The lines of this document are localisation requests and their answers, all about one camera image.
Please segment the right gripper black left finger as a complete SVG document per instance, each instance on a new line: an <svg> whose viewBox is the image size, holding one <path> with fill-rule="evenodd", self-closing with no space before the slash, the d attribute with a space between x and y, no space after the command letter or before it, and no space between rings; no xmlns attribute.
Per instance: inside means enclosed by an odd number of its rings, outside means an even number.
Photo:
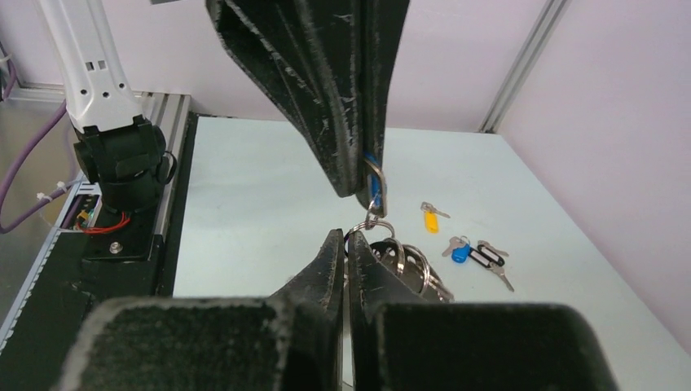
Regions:
<svg viewBox="0 0 691 391"><path fill-rule="evenodd" d="M82 324L57 390L338 390L344 235L268 297L122 297Z"/></svg>

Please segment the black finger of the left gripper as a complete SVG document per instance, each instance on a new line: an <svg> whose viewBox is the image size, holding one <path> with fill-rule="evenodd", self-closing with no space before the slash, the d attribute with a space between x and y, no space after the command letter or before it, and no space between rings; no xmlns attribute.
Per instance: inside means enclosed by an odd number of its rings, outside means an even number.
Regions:
<svg viewBox="0 0 691 391"><path fill-rule="evenodd" d="M389 91L409 4L409 1L360 3L358 98L363 158L366 152L372 153L382 170ZM371 205L368 172L364 160L364 183L357 197L367 209Z"/></svg>
<svg viewBox="0 0 691 391"><path fill-rule="evenodd" d="M207 1L223 49L306 140L340 197L359 189L356 1Z"/></svg>

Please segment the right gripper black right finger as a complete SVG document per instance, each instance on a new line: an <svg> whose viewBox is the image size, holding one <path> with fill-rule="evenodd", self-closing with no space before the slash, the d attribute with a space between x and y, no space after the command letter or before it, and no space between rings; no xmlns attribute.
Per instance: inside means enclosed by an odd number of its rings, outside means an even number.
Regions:
<svg viewBox="0 0 691 391"><path fill-rule="evenodd" d="M427 301L347 240L357 390L615 390L592 327L553 303Z"/></svg>

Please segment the blue tagged key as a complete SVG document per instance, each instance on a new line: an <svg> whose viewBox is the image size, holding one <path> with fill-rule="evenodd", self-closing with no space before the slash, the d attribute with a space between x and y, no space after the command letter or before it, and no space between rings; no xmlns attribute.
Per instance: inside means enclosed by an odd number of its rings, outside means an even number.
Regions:
<svg viewBox="0 0 691 391"><path fill-rule="evenodd" d="M463 264L467 261L470 250L471 244L466 236L452 236L442 256L449 257L455 263Z"/></svg>
<svg viewBox="0 0 691 391"><path fill-rule="evenodd" d="M387 184L381 165L372 153L364 154L368 172L368 191L370 195L369 210L373 215L383 218L387 216Z"/></svg>

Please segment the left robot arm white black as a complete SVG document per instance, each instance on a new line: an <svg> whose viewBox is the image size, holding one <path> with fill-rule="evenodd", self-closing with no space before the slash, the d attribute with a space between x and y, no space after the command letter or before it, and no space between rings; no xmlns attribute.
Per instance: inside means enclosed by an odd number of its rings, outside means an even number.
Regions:
<svg viewBox="0 0 691 391"><path fill-rule="evenodd" d="M100 1L38 4L64 78L75 152L112 211L157 205L165 137L126 80ZM306 140L334 191L387 214L381 169L406 1L207 1L225 52Z"/></svg>

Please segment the blue tagged key on table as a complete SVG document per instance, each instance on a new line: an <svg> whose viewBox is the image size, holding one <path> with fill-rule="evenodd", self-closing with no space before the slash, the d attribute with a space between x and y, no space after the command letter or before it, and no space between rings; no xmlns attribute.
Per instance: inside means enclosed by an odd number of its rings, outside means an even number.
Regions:
<svg viewBox="0 0 691 391"><path fill-rule="evenodd" d="M470 250L471 244L466 236L452 236L442 256L449 257L455 263L463 264L467 261Z"/></svg>

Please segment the black tagged key on table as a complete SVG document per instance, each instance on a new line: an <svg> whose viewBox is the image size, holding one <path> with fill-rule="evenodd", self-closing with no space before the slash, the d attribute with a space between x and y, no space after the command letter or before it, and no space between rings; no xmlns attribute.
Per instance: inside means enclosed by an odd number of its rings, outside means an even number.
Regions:
<svg viewBox="0 0 691 391"><path fill-rule="evenodd" d="M508 280L504 270L507 256L506 252L495 248L485 240L479 240L469 253L469 257L473 261L496 275L510 292L515 292L515 288Z"/></svg>

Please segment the yellow tagged key on table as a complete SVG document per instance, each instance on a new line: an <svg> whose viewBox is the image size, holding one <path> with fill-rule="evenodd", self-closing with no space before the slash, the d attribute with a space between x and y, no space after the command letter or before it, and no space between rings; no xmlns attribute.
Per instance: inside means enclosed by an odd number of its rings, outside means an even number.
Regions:
<svg viewBox="0 0 691 391"><path fill-rule="evenodd" d="M431 234L437 234L440 231L438 222L439 217L451 217L448 213L439 210L433 204L426 201L421 203L420 210L423 212L425 229Z"/></svg>

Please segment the left aluminium corner post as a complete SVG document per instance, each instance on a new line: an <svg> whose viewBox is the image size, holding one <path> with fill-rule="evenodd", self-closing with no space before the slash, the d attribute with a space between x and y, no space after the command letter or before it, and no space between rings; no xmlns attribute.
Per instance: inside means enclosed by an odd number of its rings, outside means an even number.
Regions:
<svg viewBox="0 0 691 391"><path fill-rule="evenodd" d="M498 133L503 119L508 114L570 4L570 0L547 0L544 2L544 6L481 122L478 133Z"/></svg>

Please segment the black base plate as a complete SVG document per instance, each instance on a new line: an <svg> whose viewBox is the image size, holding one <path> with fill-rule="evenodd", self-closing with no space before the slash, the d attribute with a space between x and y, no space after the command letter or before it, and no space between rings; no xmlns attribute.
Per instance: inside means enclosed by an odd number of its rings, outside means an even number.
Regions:
<svg viewBox="0 0 691 391"><path fill-rule="evenodd" d="M139 213L108 235L58 233L1 327L1 388L49 390L83 321L116 297L173 293L198 116L184 110L169 141L178 168L158 217Z"/></svg>

